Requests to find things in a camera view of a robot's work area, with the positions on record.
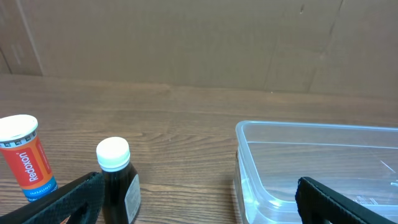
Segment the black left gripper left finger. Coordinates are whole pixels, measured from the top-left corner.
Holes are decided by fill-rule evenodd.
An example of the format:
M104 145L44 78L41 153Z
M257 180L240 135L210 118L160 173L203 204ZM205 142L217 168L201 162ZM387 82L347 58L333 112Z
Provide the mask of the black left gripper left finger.
M1 216L1 223L96 223L104 202L104 177L89 172L56 191Z

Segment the clear plastic container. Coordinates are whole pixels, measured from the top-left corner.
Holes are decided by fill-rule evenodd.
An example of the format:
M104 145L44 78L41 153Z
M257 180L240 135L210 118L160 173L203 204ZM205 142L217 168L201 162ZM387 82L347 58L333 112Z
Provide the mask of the clear plastic container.
M242 121L234 188L244 223L300 223L295 193L311 177L397 221L397 130Z

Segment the dark brown syrup bottle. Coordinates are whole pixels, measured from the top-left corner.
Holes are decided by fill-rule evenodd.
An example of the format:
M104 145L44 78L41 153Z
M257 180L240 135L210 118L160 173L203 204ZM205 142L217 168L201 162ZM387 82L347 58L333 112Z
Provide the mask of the dark brown syrup bottle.
M121 137L106 138L97 145L96 156L104 177L104 221L134 223L141 208L141 188L128 142Z

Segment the orange Redoxon tablet tube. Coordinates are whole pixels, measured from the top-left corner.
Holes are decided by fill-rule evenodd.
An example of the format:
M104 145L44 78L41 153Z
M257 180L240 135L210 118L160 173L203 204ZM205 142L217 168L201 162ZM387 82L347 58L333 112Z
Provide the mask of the orange Redoxon tablet tube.
M28 114L1 118L1 153L29 202L58 189L37 127Z

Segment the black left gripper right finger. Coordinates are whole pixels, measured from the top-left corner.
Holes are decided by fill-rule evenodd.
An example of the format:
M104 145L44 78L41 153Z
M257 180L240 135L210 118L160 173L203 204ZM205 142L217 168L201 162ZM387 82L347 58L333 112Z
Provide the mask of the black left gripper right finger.
M297 211L303 224L393 224L311 177L298 180Z

